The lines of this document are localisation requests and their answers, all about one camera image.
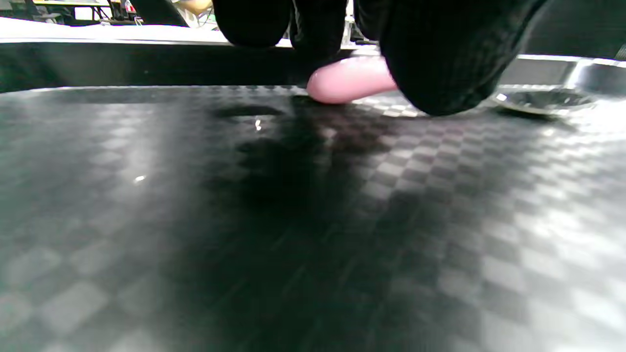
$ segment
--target black knitted fabric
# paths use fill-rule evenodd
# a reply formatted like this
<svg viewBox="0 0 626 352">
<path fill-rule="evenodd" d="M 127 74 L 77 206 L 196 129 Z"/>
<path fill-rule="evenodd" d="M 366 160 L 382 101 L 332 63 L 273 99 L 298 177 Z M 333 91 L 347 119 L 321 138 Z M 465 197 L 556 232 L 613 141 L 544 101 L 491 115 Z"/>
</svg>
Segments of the black knitted fabric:
<svg viewBox="0 0 626 352">
<path fill-rule="evenodd" d="M 523 35 L 549 0 L 355 0 L 355 17 L 407 99 L 431 115 L 475 107 L 496 88 Z M 338 52 L 347 0 L 213 0 L 236 45 L 293 47 L 319 60 Z"/>
<path fill-rule="evenodd" d="M 492 94 L 545 3 L 396 0 L 381 51 L 415 107 L 430 115 L 468 110 Z"/>
</svg>

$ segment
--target black fabric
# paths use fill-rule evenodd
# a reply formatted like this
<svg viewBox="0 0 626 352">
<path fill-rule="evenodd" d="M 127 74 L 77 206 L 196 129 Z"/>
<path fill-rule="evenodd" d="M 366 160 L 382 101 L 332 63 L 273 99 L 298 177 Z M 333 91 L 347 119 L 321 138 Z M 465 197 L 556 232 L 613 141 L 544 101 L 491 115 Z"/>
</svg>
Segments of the black fabric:
<svg viewBox="0 0 626 352">
<path fill-rule="evenodd" d="M 549 0 L 355 0 L 356 23 L 380 40 L 399 89 L 420 110 L 449 115 L 489 97 L 524 33 Z M 293 47 L 316 60 L 341 46 L 346 0 L 215 0 L 235 45 Z"/>
<path fill-rule="evenodd" d="M 287 30 L 291 0 L 213 0 L 215 20 L 234 45 L 266 48 Z"/>
<path fill-rule="evenodd" d="M 347 0 L 294 0 L 289 38 L 292 46 L 314 59 L 341 48 Z"/>
</svg>

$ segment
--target background desk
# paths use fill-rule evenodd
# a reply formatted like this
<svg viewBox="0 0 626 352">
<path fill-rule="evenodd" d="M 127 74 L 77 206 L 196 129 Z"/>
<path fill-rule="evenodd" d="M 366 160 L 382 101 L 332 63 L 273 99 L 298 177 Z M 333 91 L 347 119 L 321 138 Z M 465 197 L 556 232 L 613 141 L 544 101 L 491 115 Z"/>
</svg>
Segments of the background desk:
<svg viewBox="0 0 626 352">
<path fill-rule="evenodd" d="M 102 4 L 94 0 L 34 0 L 33 2 L 37 6 L 63 6 L 71 8 L 72 10 L 75 8 L 91 8 L 91 18 L 94 20 L 96 19 L 96 15 L 98 15 L 100 19 L 109 18 L 109 16 L 102 11 L 102 8 L 112 8 L 111 1 L 109 0 L 108 4 Z"/>
</svg>

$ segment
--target checkered pattern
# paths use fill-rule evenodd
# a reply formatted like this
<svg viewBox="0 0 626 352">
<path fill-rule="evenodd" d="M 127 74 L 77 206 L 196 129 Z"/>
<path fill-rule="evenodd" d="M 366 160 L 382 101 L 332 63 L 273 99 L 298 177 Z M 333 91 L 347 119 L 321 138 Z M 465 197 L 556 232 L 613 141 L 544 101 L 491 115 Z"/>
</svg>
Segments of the checkered pattern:
<svg viewBox="0 0 626 352">
<path fill-rule="evenodd" d="M 624 351 L 622 109 L 0 96 L 1 350 Z"/>
</svg>

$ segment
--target pink object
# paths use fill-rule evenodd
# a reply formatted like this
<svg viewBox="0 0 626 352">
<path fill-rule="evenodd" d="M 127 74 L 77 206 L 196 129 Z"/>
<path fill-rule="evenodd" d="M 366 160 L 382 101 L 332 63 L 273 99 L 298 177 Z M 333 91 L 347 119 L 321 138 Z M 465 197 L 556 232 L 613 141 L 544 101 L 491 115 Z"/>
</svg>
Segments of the pink object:
<svg viewBox="0 0 626 352">
<path fill-rule="evenodd" d="M 307 85 L 309 96 L 326 104 L 345 104 L 397 89 L 381 57 L 349 58 L 319 68 Z"/>
</svg>

